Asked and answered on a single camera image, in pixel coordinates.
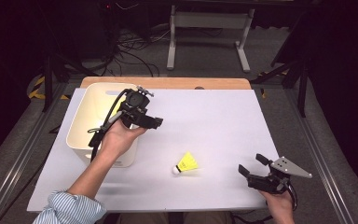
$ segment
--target hand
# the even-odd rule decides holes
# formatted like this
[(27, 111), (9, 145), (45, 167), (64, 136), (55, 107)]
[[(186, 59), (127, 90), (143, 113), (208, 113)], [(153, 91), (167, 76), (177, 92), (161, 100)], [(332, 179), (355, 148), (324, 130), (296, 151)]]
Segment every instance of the hand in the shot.
[(127, 128), (121, 119), (117, 120), (105, 134), (99, 153), (108, 153), (112, 158), (117, 159), (124, 154), (132, 145), (133, 141), (145, 133), (145, 128)]
[(283, 194), (270, 194), (262, 190), (259, 192), (266, 198), (268, 210), (277, 224), (295, 223), (292, 197), (288, 191)]
[(95, 159), (67, 192), (93, 199), (116, 159), (124, 154), (133, 141), (144, 132), (146, 132), (144, 128), (129, 129), (121, 119), (116, 121), (105, 134)]

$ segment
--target metal gripper jaw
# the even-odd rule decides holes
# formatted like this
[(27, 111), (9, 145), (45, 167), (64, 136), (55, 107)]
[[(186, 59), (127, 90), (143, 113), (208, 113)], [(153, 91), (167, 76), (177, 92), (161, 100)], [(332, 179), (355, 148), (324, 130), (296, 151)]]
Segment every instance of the metal gripper jaw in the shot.
[(261, 154), (255, 154), (255, 158), (261, 162), (261, 164), (263, 165), (268, 165), (268, 164), (271, 164), (272, 161), (270, 161), (269, 159), (267, 159), (266, 157), (264, 157), (263, 155)]
[(287, 175), (297, 175), (301, 177), (312, 178), (312, 174), (295, 165), (292, 161), (287, 160), (285, 157), (280, 157), (276, 161), (272, 162), (270, 167)]
[(246, 178), (249, 176), (250, 172), (243, 167), (242, 165), (238, 166), (238, 172), (240, 172), (240, 174), (242, 174), (243, 176), (245, 176)]

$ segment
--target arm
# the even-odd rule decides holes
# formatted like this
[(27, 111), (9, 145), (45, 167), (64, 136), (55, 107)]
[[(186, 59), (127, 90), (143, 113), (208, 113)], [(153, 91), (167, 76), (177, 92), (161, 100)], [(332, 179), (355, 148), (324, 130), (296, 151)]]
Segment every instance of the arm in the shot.
[(289, 192), (270, 194), (259, 191), (267, 200), (268, 210), (277, 224), (294, 224), (292, 197)]
[(95, 223), (106, 210), (94, 200), (98, 189), (116, 159), (145, 132), (130, 130), (118, 120), (103, 138), (101, 149), (83, 174), (66, 192), (56, 191), (48, 197), (48, 206), (35, 219), (39, 223)]
[(95, 159), (67, 192), (73, 195), (85, 195), (91, 199), (95, 198), (113, 163), (144, 132), (144, 128), (130, 130), (124, 126), (120, 119), (116, 121), (104, 136), (101, 149)]

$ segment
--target wooden table edge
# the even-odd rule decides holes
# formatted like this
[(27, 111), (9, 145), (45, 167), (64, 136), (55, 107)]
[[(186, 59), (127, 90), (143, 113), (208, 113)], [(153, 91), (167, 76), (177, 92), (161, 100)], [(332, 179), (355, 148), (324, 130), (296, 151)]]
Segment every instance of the wooden table edge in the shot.
[(98, 82), (130, 83), (146, 89), (251, 90), (246, 78), (215, 77), (85, 77), (80, 88)]

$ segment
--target human hand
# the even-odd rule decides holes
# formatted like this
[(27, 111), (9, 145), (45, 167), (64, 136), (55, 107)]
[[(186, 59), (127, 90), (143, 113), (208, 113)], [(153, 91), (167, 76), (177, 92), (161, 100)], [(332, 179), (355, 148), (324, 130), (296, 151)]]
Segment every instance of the human hand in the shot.
[(121, 119), (117, 120), (103, 137), (99, 153), (106, 153), (112, 159), (117, 159), (132, 145), (133, 141), (145, 133), (145, 128), (127, 128)]
[(262, 190), (259, 190), (259, 192), (266, 198), (268, 210), (277, 224), (295, 223), (292, 197), (288, 191), (283, 194), (270, 194)]

